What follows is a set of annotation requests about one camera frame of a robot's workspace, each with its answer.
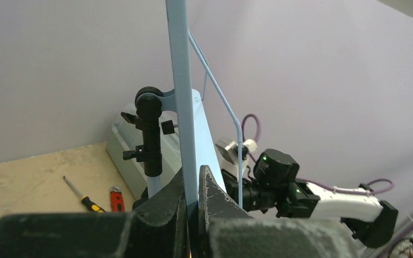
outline screwdriver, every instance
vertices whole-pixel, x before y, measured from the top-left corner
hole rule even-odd
[[[67,179],[66,176],[63,176],[62,178],[64,178],[69,187],[75,192],[75,194],[77,194],[77,196],[80,198],[81,203],[88,209],[88,211],[105,212],[103,208],[99,207],[97,204],[91,201],[88,196],[82,195],[77,187],[75,187],[74,184],[69,179]]]

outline metal bracket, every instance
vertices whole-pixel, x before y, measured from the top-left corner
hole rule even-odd
[[[162,102],[162,111],[173,111],[176,112],[176,105],[175,105],[175,89],[172,89],[168,92],[163,92],[162,97],[154,94],[154,93],[143,93],[142,95],[138,96],[137,100],[144,95],[153,95],[157,97]]]

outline black knob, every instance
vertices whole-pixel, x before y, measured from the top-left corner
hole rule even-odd
[[[165,121],[161,123],[162,132],[164,134],[172,134],[175,133],[175,126],[173,125],[173,121]]]
[[[129,124],[135,124],[135,118],[137,116],[134,116],[133,114],[129,114],[126,112],[121,112],[121,116],[128,122]]]
[[[130,160],[135,158],[135,151],[134,150],[125,150],[123,151],[123,160]]]
[[[141,89],[137,92],[136,98],[135,98],[135,100],[134,100],[134,103],[137,104],[138,98],[139,98],[141,95],[145,94],[145,93],[152,93],[152,94],[155,94],[156,96],[163,97],[162,91],[159,90],[158,88],[155,88],[155,87],[143,87],[143,88],[141,88]]]
[[[145,121],[157,121],[162,114],[162,102],[155,95],[143,95],[136,102],[137,115]]]

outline wires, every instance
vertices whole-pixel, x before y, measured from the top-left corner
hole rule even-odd
[[[250,167],[250,166],[246,166],[246,168],[248,169],[248,174],[247,174],[247,177],[248,177],[248,178],[250,178],[251,167]]]
[[[389,253],[388,253],[388,255],[387,255],[387,258],[390,258],[390,256],[392,255],[393,251],[395,250],[395,248],[396,248],[397,246],[401,245],[402,243],[404,243],[404,242],[406,242],[406,241],[409,241],[409,243],[410,243],[409,246],[405,247],[405,248],[404,248],[403,250],[401,250],[399,253],[404,253],[404,252],[406,252],[407,250],[410,250],[411,247],[413,246],[413,238],[402,238],[402,239],[400,239],[397,243],[395,243],[395,244],[392,245],[392,247],[391,247],[391,249],[390,249],[390,251],[389,251]]]
[[[241,131],[243,132],[243,139],[246,139],[245,137],[245,123],[247,121],[248,118],[253,118],[256,124],[256,129],[255,129],[255,136],[253,138],[253,140],[257,143],[260,139],[260,120],[259,118],[255,115],[255,114],[247,114],[245,115],[245,117],[243,118],[243,121],[241,122]],[[254,161],[254,163],[256,162],[256,158],[250,153],[249,156],[251,157],[251,160]]]

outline light blue diagonal rod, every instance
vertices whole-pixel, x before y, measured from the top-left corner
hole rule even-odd
[[[200,48],[198,47],[197,43],[195,42],[194,38],[192,37],[191,33],[189,32],[189,41],[191,42],[192,47],[195,50],[195,53],[197,54],[198,58],[200,59],[200,62],[203,65],[203,68],[205,68],[206,73],[211,79],[211,82],[216,88],[216,91],[218,92],[219,96],[222,99],[222,102],[224,102],[225,107],[227,108],[230,116],[233,119],[233,123],[235,124],[235,128],[237,129],[237,142],[238,142],[238,205],[240,207],[243,207],[243,160],[241,158],[242,156],[242,147],[243,147],[243,132],[241,130],[241,125],[240,125],[240,120],[235,116],[235,114],[232,111],[232,108],[230,107],[229,103],[227,102],[227,99],[225,99],[224,94],[222,93],[218,83],[216,82],[215,77],[213,76],[213,73],[210,70],[210,67],[208,66],[208,63],[205,59],[205,57],[202,54],[202,51],[200,51]]]
[[[194,37],[192,37],[190,32],[189,32],[189,36],[193,39],[194,44],[198,47],[197,42],[195,41]],[[206,65],[209,66],[208,60],[203,55],[202,50],[200,48],[198,48],[198,50],[200,51],[201,56],[205,59]],[[208,73],[207,73],[207,71],[205,71],[205,78],[203,79],[202,101],[205,98],[205,89],[207,88],[207,77],[208,77]]]
[[[198,206],[198,182],[186,0],[166,0],[166,8],[184,191],[190,217]]]

